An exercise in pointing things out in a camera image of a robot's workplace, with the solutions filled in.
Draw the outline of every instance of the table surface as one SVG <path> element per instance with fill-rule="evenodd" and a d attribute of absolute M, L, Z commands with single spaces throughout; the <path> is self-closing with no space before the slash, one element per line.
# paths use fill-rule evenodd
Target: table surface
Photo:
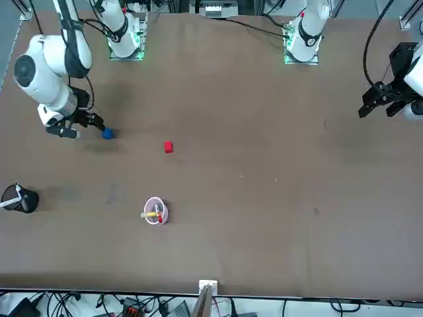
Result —
<path fill-rule="evenodd" d="M 57 34 L 56 15 L 40 15 Z M 421 300 L 423 126 L 357 114 L 374 21 L 328 22 L 319 66 L 284 65 L 280 39 L 235 23 L 150 21 L 137 63 L 109 61 L 86 31 L 113 141 L 93 127 L 78 141 L 48 135 L 9 67 L 0 185 L 20 180 L 41 203 L 0 213 L 1 286 L 196 293 L 216 279 L 225 295 Z M 35 33 L 24 23 L 11 65 Z M 374 81 L 404 40 L 397 21 L 381 23 Z M 161 228 L 139 218 L 152 195 L 169 203 Z"/>

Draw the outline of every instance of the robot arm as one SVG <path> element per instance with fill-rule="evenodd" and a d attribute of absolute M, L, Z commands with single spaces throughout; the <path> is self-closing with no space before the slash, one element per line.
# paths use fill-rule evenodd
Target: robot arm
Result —
<path fill-rule="evenodd" d="M 77 139 L 81 134 L 72 128 L 74 123 L 83 127 L 95 125 L 101 131 L 105 127 L 98 115 L 87 111 L 89 94 L 67 86 L 61 78 L 86 77 L 92 56 L 73 0 L 54 0 L 54 6 L 61 35 L 34 36 L 27 51 L 15 62 L 14 78 L 25 93 L 39 102 L 38 115 L 48 133 Z"/>
<path fill-rule="evenodd" d="M 139 18 L 123 13 L 119 0 L 88 0 L 96 16 L 113 32 L 108 43 L 120 58 L 131 56 L 141 45 Z"/>
<path fill-rule="evenodd" d="M 389 117 L 400 111 L 408 119 L 423 119 L 423 45 L 400 43 L 389 54 L 394 79 L 384 84 L 379 81 L 363 95 L 360 118 L 366 117 L 378 106 L 389 105 Z"/>
<path fill-rule="evenodd" d="M 319 50 L 322 31 L 330 15 L 327 0 L 308 0 L 307 7 L 295 18 L 295 33 L 288 46 L 298 61 L 311 61 Z"/>

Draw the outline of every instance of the red cube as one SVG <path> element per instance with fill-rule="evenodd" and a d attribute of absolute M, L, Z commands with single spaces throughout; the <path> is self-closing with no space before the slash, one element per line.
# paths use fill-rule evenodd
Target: red cube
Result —
<path fill-rule="evenodd" d="M 172 141 L 165 141 L 165 153 L 173 153 Z"/>

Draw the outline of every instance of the blue block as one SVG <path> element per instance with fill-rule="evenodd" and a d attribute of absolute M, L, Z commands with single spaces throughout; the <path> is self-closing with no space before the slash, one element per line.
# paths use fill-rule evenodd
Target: blue block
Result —
<path fill-rule="evenodd" d="M 113 139 L 114 135 L 113 135 L 113 130 L 109 129 L 108 127 L 106 129 L 104 129 L 101 132 L 101 136 L 103 137 L 103 139 L 105 140 L 111 140 Z"/>

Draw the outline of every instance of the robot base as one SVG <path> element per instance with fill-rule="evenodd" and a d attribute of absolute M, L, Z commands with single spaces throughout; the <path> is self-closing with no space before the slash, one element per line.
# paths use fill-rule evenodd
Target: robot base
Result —
<path fill-rule="evenodd" d="M 284 29 L 284 35 L 288 35 L 292 38 L 295 34 L 295 26 L 290 23 Z M 293 65 L 293 64 L 301 64 L 301 65 L 318 65 L 319 64 L 319 51 L 317 51 L 316 55 L 310 61 L 302 62 L 296 60 L 289 52 L 288 46 L 291 44 L 290 39 L 284 38 L 284 64 Z"/>
<path fill-rule="evenodd" d="M 145 37 L 147 36 L 147 22 L 148 22 L 148 11 L 145 16 L 142 15 L 139 17 L 139 34 L 134 34 L 135 41 L 141 43 L 139 48 L 128 57 L 118 57 L 115 53 L 109 49 L 109 57 L 111 61 L 142 61 L 145 55 Z"/>

